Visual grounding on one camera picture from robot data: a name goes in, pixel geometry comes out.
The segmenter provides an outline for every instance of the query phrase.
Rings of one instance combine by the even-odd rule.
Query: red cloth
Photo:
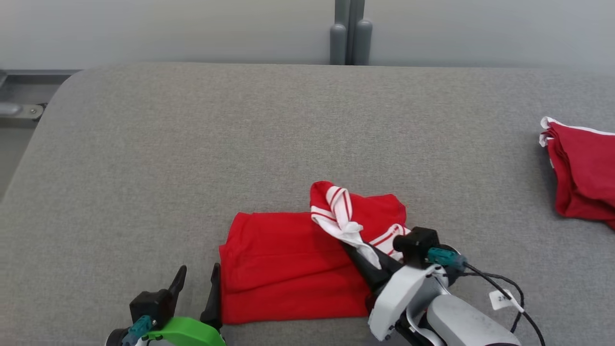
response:
[[[315,183],[312,199],[330,188],[336,187]],[[393,195],[348,197],[365,241],[405,223],[405,207]],[[367,285],[310,212],[237,214],[220,259],[225,324],[367,316]]]
[[[615,230],[615,134],[542,121],[557,176],[555,208],[565,217],[602,220]]]

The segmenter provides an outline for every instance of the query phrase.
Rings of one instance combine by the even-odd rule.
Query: teal connector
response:
[[[141,316],[128,329],[128,334],[122,339],[122,346],[135,346],[139,339],[147,334],[153,326],[152,320],[148,315]]]
[[[467,259],[457,252],[432,247],[427,252],[427,261],[429,263],[447,265],[463,271],[463,263],[467,262]]]

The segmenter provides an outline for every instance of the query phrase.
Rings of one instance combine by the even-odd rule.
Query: pile of red clothes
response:
[[[540,144],[557,175],[555,208],[562,216],[601,220],[615,230],[615,134],[566,126],[545,117]]]
[[[405,206],[330,182],[313,184],[310,205],[235,216],[220,246],[223,323],[367,316],[369,289],[339,241],[368,260],[373,250],[363,242],[400,259],[392,241],[409,232]]]

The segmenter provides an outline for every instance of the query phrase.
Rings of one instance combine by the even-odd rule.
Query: white tag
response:
[[[506,293],[508,293],[509,296],[512,297],[512,293],[510,293],[509,290],[505,289],[505,291]],[[508,300],[508,298],[505,297],[502,292],[497,290],[489,292],[489,298],[491,299],[491,306],[493,307],[493,310],[499,310],[501,308],[511,307],[515,305],[512,301]]]

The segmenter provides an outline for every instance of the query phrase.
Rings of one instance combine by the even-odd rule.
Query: gray table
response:
[[[50,102],[0,205],[0,344],[99,345],[128,303],[188,278],[198,317],[236,212],[308,210],[327,179],[395,193],[525,290],[549,345],[612,345],[614,232],[561,219],[539,120],[615,132],[615,78],[478,68],[137,63],[80,72]],[[478,278],[452,291],[493,312]],[[365,319],[226,326],[229,345],[372,345]],[[538,340],[527,322],[517,332]],[[393,338],[391,345],[403,345]]]

